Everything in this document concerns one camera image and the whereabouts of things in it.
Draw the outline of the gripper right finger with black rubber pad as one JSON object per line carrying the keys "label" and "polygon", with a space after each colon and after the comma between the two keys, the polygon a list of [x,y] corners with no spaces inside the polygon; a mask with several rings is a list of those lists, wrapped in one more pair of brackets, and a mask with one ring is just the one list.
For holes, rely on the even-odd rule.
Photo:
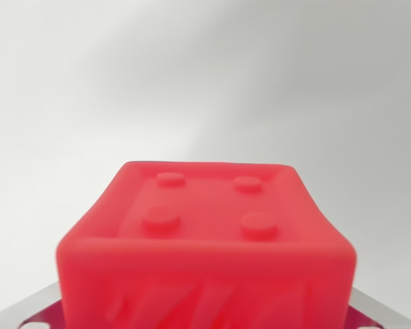
{"label": "gripper right finger with black rubber pad", "polygon": [[353,288],[344,328],[411,329],[411,319]]}

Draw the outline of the gripper left finger with black rubber pad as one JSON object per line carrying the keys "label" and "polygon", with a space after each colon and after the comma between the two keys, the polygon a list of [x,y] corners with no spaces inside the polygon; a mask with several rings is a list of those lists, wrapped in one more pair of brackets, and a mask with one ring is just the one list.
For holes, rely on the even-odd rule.
{"label": "gripper left finger with black rubber pad", "polygon": [[0,311],[0,328],[66,328],[57,282]]}

